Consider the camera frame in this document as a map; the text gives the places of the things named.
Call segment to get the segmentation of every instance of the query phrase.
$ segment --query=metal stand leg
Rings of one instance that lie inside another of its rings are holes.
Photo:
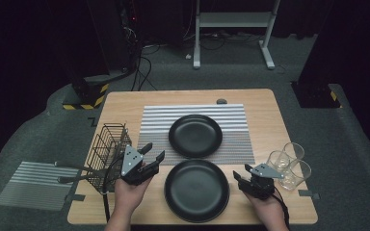
[[[267,45],[269,44],[270,35],[272,34],[273,26],[275,25],[276,16],[278,15],[278,5],[280,4],[280,0],[276,0],[275,5],[273,7],[272,14],[269,18],[269,24],[267,26],[265,39],[259,41],[260,49],[262,50],[264,60],[266,61],[266,66],[269,69],[275,69],[275,63],[273,63],[272,56],[270,55],[269,49]]]
[[[195,29],[195,47],[194,47],[194,69],[200,68],[200,44],[199,44],[199,0],[197,0],[197,13],[196,13],[196,29]]]

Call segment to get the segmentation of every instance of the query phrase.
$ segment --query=wooden table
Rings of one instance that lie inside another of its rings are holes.
[[[142,92],[110,92],[107,95],[96,134],[104,123],[125,123],[134,147],[140,136],[144,106],[151,105],[206,105],[216,104],[224,98],[228,104],[243,104],[249,126],[251,144],[257,164],[265,163],[273,150],[281,149],[290,142],[278,103],[271,90],[168,90]],[[230,186],[230,198],[225,210],[215,219],[203,224],[258,224],[256,214],[237,186],[232,171],[242,176],[250,175],[243,165],[219,165]],[[168,207],[164,197],[165,179],[173,166],[160,166],[148,187],[142,204],[137,208],[133,224],[192,224],[177,217]],[[290,223],[311,224],[317,221],[317,213],[308,196],[299,196],[298,190],[306,190],[306,184],[288,192],[279,186],[289,208]],[[105,224],[102,195],[87,181],[80,181],[76,194],[85,196],[84,201],[73,201],[68,221],[73,224]],[[114,209],[114,194],[109,193],[110,211]]]

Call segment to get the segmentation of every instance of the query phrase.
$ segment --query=striped mat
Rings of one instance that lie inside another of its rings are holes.
[[[138,147],[149,142],[153,147],[145,155],[151,163],[165,150],[162,166],[174,166],[186,160],[172,149],[168,135],[172,124],[182,116],[204,115],[214,119],[222,129],[223,141],[218,150],[205,158],[216,165],[254,164],[251,138],[243,104],[145,106]]]
[[[0,205],[60,211],[72,183],[60,184],[59,176],[75,176],[77,169],[53,164],[22,162],[0,194]]]

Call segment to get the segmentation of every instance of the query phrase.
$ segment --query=black plate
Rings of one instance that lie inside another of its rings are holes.
[[[164,194],[171,210],[180,218],[201,223],[217,217],[229,200],[226,176],[204,160],[187,160],[168,174]]]
[[[185,115],[169,132],[172,148],[187,158],[202,158],[214,153],[222,143],[219,124],[206,115]]]

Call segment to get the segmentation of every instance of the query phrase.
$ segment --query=metal bracket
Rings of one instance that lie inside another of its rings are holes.
[[[314,200],[321,199],[321,196],[319,193],[313,193],[310,190],[299,190],[299,196],[310,196],[311,199],[314,199]]]
[[[278,171],[272,169],[266,164],[260,164],[257,167],[250,167],[249,165],[245,165],[245,169],[253,175],[265,177],[265,178],[284,178],[284,175],[279,173]]]
[[[86,196],[82,195],[82,194],[69,194],[65,197],[65,201],[66,202],[71,202],[73,200],[84,201],[85,198],[86,198]]]
[[[125,147],[121,176],[128,174],[134,167],[143,162],[144,156],[130,145]]]

